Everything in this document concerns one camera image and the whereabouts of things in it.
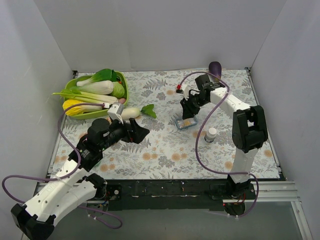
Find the blue rectangular pill box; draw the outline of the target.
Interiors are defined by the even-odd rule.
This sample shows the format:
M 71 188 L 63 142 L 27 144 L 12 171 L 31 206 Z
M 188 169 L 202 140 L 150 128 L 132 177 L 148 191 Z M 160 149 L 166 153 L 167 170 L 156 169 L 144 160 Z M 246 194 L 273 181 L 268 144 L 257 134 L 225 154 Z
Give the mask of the blue rectangular pill box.
M 175 119 L 175 125 L 178 130 L 188 129 L 198 124 L 196 117 L 183 119 L 182 117 Z

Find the white cap pill bottle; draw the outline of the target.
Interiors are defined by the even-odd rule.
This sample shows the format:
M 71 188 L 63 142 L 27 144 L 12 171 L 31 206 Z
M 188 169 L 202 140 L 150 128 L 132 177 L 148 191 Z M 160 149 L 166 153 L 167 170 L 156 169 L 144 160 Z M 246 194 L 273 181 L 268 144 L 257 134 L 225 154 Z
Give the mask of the white cap pill bottle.
M 210 127 L 204 136 L 204 140 L 207 143 L 212 143 L 215 140 L 216 136 L 217 136 L 217 130 L 214 127 Z

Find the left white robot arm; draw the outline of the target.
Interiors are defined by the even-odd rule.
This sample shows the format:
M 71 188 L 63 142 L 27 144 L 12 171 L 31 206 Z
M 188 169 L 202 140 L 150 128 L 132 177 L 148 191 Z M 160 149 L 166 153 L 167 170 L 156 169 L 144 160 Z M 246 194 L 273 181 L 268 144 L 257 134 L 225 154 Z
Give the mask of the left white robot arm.
M 128 122 L 94 120 L 54 178 L 30 200 L 11 209 L 17 227 L 31 240 L 46 240 L 58 222 L 83 202 L 106 196 L 107 183 L 90 170 L 103 158 L 104 150 L 119 141 L 141 143 L 150 130 Z

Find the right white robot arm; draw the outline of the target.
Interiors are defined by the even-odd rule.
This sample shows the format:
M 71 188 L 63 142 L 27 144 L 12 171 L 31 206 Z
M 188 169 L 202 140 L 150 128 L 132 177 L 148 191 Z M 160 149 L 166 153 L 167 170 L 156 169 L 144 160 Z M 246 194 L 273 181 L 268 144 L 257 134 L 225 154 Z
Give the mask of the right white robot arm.
M 232 118 L 232 141 L 236 147 L 235 158 L 227 176 L 225 194 L 237 199 L 250 188 L 254 158 L 258 150 L 268 140 L 265 112 L 262 106 L 251 106 L 230 93 L 230 87 L 221 79 L 210 80 L 211 73 L 200 71 L 195 79 L 197 89 L 181 82 L 176 92 L 183 95 L 182 118 L 195 117 L 202 106 L 213 103 Z

